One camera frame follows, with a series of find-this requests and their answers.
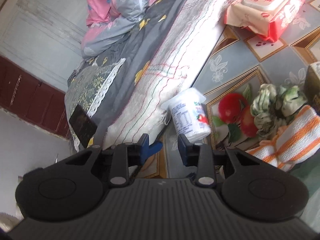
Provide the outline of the green white cloth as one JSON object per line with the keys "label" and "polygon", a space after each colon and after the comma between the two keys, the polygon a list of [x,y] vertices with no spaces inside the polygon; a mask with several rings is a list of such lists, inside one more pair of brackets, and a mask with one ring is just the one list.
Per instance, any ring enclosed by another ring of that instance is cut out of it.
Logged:
{"label": "green white cloth", "polygon": [[259,140],[272,139],[278,128],[293,122],[306,103],[307,98],[298,86],[262,84],[250,106]]}

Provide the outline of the white cylindrical wipes pack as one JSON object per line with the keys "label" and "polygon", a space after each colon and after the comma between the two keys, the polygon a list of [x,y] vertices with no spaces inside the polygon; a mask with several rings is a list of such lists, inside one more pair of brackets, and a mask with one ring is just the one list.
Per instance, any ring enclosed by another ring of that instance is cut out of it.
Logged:
{"label": "white cylindrical wipes pack", "polygon": [[208,118],[202,104],[206,97],[196,88],[188,88],[161,104],[169,111],[176,133],[184,134],[190,142],[196,142],[211,132]]}

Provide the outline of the black smartphone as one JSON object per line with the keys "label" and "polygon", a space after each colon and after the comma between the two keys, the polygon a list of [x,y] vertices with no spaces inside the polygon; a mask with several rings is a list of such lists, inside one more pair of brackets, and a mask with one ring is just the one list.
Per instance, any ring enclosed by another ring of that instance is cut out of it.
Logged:
{"label": "black smartphone", "polygon": [[97,130],[97,125],[90,119],[80,105],[75,107],[69,123],[81,145],[86,148]]}

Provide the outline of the grey lace-trimmed pillow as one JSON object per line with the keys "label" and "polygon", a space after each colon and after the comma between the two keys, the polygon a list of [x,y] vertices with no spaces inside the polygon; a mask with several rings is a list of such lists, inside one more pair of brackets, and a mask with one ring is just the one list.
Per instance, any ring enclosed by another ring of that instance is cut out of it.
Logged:
{"label": "grey lace-trimmed pillow", "polygon": [[74,148],[79,151],[82,146],[73,131],[69,119],[77,105],[80,105],[90,119],[97,125],[93,135],[95,144],[108,149],[113,144],[106,141],[108,129],[117,119],[127,103],[121,88],[127,70],[127,60],[121,58],[115,63],[98,65],[96,61],[78,72],[65,94],[66,116],[71,130]]}

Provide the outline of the orange white striped towel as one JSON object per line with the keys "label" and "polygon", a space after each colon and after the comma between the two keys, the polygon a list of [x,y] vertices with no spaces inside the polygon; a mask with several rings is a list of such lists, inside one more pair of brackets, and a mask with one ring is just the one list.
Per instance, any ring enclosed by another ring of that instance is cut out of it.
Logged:
{"label": "orange white striped towel", "polygon": [[319,115],[305,105],[287,126],[278,128],[271,140],[248,150],[252,156],[285,172],[304,162],[319,149]]}

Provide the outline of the white translucent plastic bag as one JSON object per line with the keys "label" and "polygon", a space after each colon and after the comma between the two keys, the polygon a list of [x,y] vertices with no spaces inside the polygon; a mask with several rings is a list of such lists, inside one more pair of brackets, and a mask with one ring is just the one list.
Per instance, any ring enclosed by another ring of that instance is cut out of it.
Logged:
{"label": "white translucent plastic bag", "polygon": [[320,186],[319,150],[306,161],[297,164],[290,174],[301,180],[309,192],[309,200],[299,218],[319,233],[319,186]]}

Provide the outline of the dark grey patterned bedsheet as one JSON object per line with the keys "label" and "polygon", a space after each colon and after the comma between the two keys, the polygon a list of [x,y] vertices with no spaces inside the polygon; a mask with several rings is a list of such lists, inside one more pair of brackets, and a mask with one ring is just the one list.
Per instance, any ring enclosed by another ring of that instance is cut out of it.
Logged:
{"label": "dark grey patterned bedsheet", "polygon": [[101,143],[128,103],[186,0],[87,0],[82,61],[68,78],[67,117],[81,106]]}

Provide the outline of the white stitched mattress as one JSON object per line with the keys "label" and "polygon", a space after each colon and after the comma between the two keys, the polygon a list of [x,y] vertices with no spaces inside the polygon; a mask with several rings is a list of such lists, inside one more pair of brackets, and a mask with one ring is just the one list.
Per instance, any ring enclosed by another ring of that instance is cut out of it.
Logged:
{"label": "white stitched mattress", "polygon": [[137,142],[144,133],[153,143],[169,121],[161,104],[189,88],[217,43],[225,10],[234,0],[186,0],[152,61],[138,77],[133,94],[107,129],[103,148]]}

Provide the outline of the olive box with barcode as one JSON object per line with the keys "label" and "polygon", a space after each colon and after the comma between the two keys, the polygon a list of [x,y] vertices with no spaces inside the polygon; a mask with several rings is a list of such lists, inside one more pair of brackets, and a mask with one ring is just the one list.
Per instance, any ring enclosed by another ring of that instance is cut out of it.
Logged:
{"label": "olive box with barcode", "polygon": [[308,66],[304,82],[304,94],[308,104],[320,113],[320,62],[314,62]]}

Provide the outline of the grey panelled door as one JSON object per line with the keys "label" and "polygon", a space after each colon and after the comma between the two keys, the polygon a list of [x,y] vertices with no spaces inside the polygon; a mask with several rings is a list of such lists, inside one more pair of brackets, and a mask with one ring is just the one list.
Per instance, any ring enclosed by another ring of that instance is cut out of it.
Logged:
{"label": "grey panelled door", "polygon": [[1,8],[1,55],[65,92],[82,59],[86,17],[86,0],[6,0]]}

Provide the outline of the pink and grey floral quilt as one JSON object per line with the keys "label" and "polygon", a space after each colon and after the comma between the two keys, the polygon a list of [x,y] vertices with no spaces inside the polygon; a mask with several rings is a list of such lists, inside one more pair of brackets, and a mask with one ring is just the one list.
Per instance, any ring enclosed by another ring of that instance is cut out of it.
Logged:
{"label": "pink and grey floral quilt", "polygon": [[84,60],[98,56],[140,22],[157,0],[87,0],[88,31],[81,42]]}

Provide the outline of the red wet wipes pack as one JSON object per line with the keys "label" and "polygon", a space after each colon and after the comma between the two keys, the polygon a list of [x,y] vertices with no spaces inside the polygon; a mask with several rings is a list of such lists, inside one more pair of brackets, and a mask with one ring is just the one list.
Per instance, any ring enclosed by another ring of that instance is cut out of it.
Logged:
{"label": "red wet wipes pack", "polygon": [[276,42],[305,0],[235,0],[227,8],[225,24],[245,28],[264,41]]}

